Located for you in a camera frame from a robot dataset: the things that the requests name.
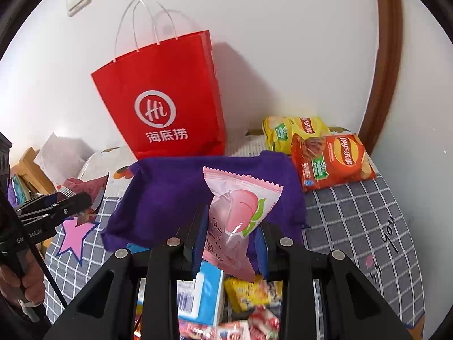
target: barcode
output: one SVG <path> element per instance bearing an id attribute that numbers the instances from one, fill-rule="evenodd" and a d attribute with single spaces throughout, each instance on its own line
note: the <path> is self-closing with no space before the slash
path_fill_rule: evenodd
<path id="1" fill-rule="evenodd" d="M 178 311 L 187 314 L 192 312 L 194 296 L 191 292 L 177 292 Z"/>

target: yellow chip bag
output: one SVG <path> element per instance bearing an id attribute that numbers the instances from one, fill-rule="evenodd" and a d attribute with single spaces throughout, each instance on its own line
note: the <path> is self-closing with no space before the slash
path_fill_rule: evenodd
<path id="1" fill-rule="evenodd" d="M 225 291 L 235 312 L 254 309 L 259 305 L 278 307 L 282 300 L 282 281 L 266 281 L 261 275 L 254 282 L 228 277 L 224 282 Z"/>
<path id="2" fill-rule="evenodd" d="M 291 154 L 291 140 L 297 134 L 302 139 L 330 135 L 329 128 L 320 117 L 268 116 L 263 121 L 267 148 Z"/>

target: checkered bed sheet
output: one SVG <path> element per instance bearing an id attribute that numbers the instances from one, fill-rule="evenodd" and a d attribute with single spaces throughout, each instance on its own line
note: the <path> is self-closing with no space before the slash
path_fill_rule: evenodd
<path id="1" fill-rule="evenodd" d="M 83 242 L 81 263 L 76 260 L 72 252 L 56 256 L 60 251 L 64 236 L 62 225 L 57 227 L 57 235 L 54 236 L 47 249 L 45 262 L 68 303 L 112 255 L 111 252 L 104 249 L 100 232 L 107 226 L 107 221 L 120 200 L 115 197 L 104 198 L 96 217 L 99 225 L 88 234 Z M 63 312 L 63 306 L 47 279 L 44 283 L 46 285 L 44 306 L 47 308 L 49 320 L 53 323 Z"/>
<path id="2" fill-rule="evenodd" d="M 105 197 L 97 216 L 99 225 L 83 244 L 82 264 L 72 253 L 55 257 L 63 241 L 57 228 L 46 253 L 46 264 L 63 295 L 70 302 L 111 253 L 103 248 L 100 232 L 120 198 Z M 302 231 L 307 249 L 329 253 L 344 251 L 373 283 L 407 327 L 413 327 L 424 314 L 424 293 L 418 259 L 405 220 L 380 175 L 365 180 L 326 188 L 306 194 L 307 223 Z M 322 308 L 317 281 L 316 313 L 318 339 L 323 339 Z M 46 281 L 44 302 L 51 322 L 63 311 L 53 289 Z M 234 320 L 226 304 L 224 320 Z"/>

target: star sticker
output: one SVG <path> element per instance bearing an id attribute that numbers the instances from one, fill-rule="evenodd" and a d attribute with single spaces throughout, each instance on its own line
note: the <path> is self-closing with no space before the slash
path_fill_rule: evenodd
<path id="1" fill-rule="evenodd" d="M 99 225 L 98 222 L 86 222 L 76 226 L 77 218 L 66 219 L 63 221 L 64 238 L 60 251 L 57 256 L 71 250 L 79 264 L 82 264 L 82 248 L 83 240 L 88 236 L 93 229 Z"/>

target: human hand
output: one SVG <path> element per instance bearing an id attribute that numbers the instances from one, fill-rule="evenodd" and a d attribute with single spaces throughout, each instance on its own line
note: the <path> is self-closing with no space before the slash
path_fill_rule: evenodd
<path id="1" fill-rule="evenodd" d="M 25 261 L 28 263 L 28 271 L 22 277 L 22 285 L 26 288 L 25 297 L 37 305 L 44 301 L 46 294 L 44 274 L 31 251 L 26 253 Z M 17 307 L 20 307 L 19 301 L 12 288 L 19 287 L 20 282 L 9 267 L 0 265 L 0 292 L 9 303 Z"/>

